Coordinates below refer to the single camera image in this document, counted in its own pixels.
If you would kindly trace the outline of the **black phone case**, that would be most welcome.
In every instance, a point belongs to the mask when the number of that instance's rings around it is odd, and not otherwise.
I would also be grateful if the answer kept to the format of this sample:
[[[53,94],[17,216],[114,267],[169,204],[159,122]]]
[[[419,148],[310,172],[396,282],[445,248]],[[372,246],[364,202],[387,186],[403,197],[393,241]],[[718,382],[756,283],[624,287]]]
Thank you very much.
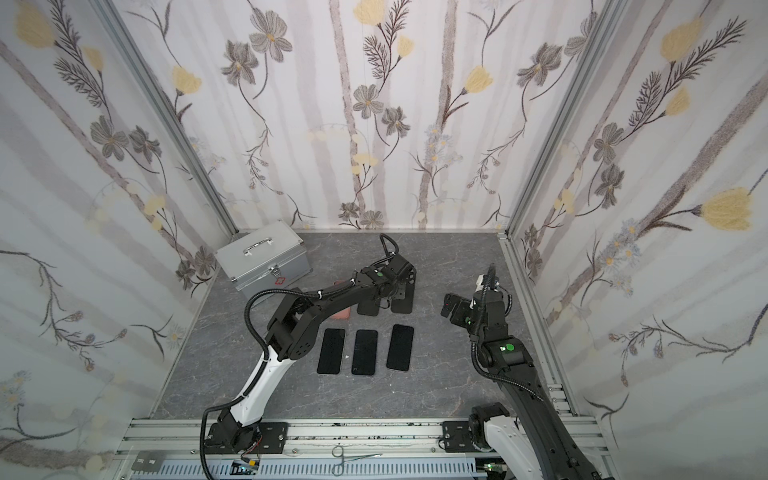
[[[415,300],[415,283],[405,282],[398,286],[397,293],[391,299],[390,310],[396,314],[411,314]]]
[[[363,300],[357,304],[357,313],[363,316],[375,317],[380,312],[380,303],[381,299],[379,297]]]

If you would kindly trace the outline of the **black phone with silver edge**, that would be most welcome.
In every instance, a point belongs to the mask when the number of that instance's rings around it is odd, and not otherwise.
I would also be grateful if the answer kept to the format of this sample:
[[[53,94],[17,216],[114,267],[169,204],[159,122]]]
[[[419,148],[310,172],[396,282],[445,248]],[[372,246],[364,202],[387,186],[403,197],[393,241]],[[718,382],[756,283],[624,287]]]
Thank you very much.
[[[323,335],[316,372],[320,375],[338,375],[344,353],[346,331],[328,328]]]

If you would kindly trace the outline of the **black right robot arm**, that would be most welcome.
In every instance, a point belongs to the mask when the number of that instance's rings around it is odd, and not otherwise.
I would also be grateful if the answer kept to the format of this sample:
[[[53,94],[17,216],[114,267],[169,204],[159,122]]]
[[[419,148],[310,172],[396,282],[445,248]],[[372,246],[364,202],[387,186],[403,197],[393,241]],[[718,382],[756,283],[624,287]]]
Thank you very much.
[[[601,479],[558,415],[524,343],[509,333],[510,306],[494,265],[478,277],[470,298],[444,297],[441,315],[467,331],[474,370],[511,403],[510,409],[495,403],[472,410],[473,446],[496,452],[515,479]]]

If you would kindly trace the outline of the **pink phone case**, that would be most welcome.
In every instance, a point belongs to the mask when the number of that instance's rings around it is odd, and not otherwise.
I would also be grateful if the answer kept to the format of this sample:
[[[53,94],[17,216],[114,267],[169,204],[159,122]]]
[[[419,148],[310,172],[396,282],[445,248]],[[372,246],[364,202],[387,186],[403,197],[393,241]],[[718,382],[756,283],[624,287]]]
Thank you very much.
[[[349,320],[351,318],[351,307],[347,307],[331,316],[334,320]]]

